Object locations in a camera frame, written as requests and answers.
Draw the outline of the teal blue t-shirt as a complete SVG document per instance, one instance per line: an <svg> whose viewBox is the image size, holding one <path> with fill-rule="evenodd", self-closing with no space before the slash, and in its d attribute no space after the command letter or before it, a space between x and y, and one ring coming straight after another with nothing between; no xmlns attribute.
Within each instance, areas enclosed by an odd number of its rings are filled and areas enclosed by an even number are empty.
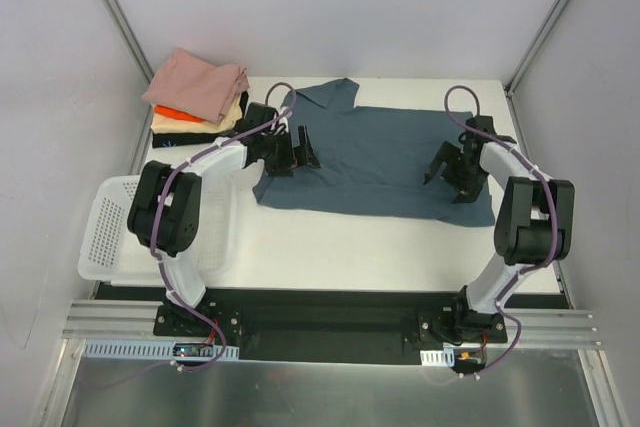
<svg viewBox="0 0 640 427"><path fill-rule="evenodd" d="M343 78L286 95L283 106L294 108L289 127L306 127L321 166L298 168L290 177L263 175L253 188L257 203L281 210L493 226L487 189L473 203L455 203L450 185L424 180L438 149L457 140L470 113L358 106L358 90L356 82Z"/></svg>

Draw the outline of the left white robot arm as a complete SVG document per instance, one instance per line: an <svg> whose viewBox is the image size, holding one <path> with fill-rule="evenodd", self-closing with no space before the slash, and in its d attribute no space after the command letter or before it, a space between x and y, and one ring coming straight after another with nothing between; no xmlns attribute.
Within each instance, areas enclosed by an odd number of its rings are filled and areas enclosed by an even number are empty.
<svg viewBox="0 0 640 427"><path fill-rule="evenodd" d="M291 125L284 121L290 107L278 112L252 102L248 114L248 125L235 136L219 137L177 165L148 162L129 209L127 229L156 260L167 298L181 307L176 322L191 336L204 334L212 316L200 304L206 286L187 254L198 234L205 189L258 161L271 177L321 167L306 125L297 128L298 144L293 144Z"/></svg>

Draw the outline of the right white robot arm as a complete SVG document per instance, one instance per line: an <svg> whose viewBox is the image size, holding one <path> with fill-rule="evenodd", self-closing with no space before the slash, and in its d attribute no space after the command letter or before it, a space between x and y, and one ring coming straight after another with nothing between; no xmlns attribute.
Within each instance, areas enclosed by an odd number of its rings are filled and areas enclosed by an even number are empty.
<svg viewBox="0 0 640 427"><path fill-rule="evenodd" d="M449 310L433 317L429 331L461 344L496 334L502 307L535 271L568 255L572 240L575 187L531 164L509 136L499 136L492 117L476 115L464 124L459 145L441 145L424 175L454 188L456 204L475 202L493 178L503 197L496 217L495 253L481 274L453 298Z"/></svg>

